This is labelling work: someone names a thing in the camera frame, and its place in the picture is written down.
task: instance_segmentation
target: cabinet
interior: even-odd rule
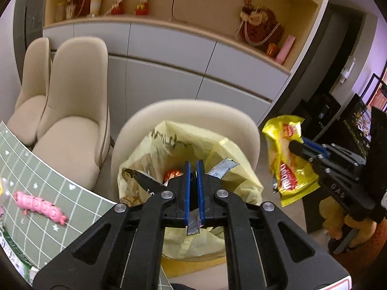
[[[126,116],[165,99],[195,99],[203,77],[170,67],[127,59]]]
[[[232,106],[249,115],[255,123],[270,107],[270,103],[236,88],[204,78],[197,99],[215,101]]]
[[[266,62],[220,42],[216,43],[206,74],[269,99],[277,96],[288,78]]]
[[[43,37],[50,40],[51,50],[57,50],[62,43],[74,37],[74,24],[44,29]]]
[[[128,55],[204,74],[215,43],[178,30],[132,24]]]
[[[105,41],[110,54],[127,55],[130,23],[76,23],[74,37],[94,36]]]
[[[108,94],[110,111],[110,135],[116,140],[126,123],[125,86],[126,59],[109,56]]]

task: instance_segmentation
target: chair seat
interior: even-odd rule
[[[46,96],[34,96],[17,108],[7,123],[11,132],[26,146],[36,141],[37,127],[45,105]]]
[[[59,120],[39,138],[33,153],[71,181],[91,190],[98,177],[95,162],[99,126],[83,117]]]

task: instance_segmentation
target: chair backrest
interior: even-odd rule
[[[47,106],[37,130],[37,139],[55,122],[79,116],[99,124],[96,163],[101,161],[104,136],[110,130],[108,108],[108,50],[96,37],[71,38],[64,42],[52,63]]]
[[[164,120],[192,124],[223,135],[236,143],[255,170],[260,151],[260,135],[254,121],[242,111],[220,103],[200,100],[166,100],[151,104],[133,115],[121,129],[113,154],[111,178],[117,187],[119,166],[137,145]]]
[[[45,37],[35,39],[28,46],[24,57],[22,89],[17,98],[15,110],[34,96],[47,96],[50,73],[50,41]]]

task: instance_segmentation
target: trash bag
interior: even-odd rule
[[[222,178],[222,188],[236,193],[247,203],[259,205],[262,184],[237,144],[209,130],[171,121],[158,124],[120,165],[117,176],[120,201],[135,206],[150,197],[134,179],[122,173],[123,169],[143,171],[162,183],[168,171],[183,171],[185,161],[190,161],[191,169],[195,170],[197,160],[202,159],[208,172],[227,157],[239,165]],[[166,258],[210,261],[225,255],[222,227],[201,228],[199,234],[189,237],[185,228],[165,229],[163,256]]]

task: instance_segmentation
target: yellow snack wrapper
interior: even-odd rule
[[[281,206],[289,205],[318,189],[319,176],[312,165],[289,150],[289,143],[303,143],[301,123],[303,118],[284,115],[266,122],[262,132],[268,141],[268,161],[275,177],[276,190],[281,195]]]

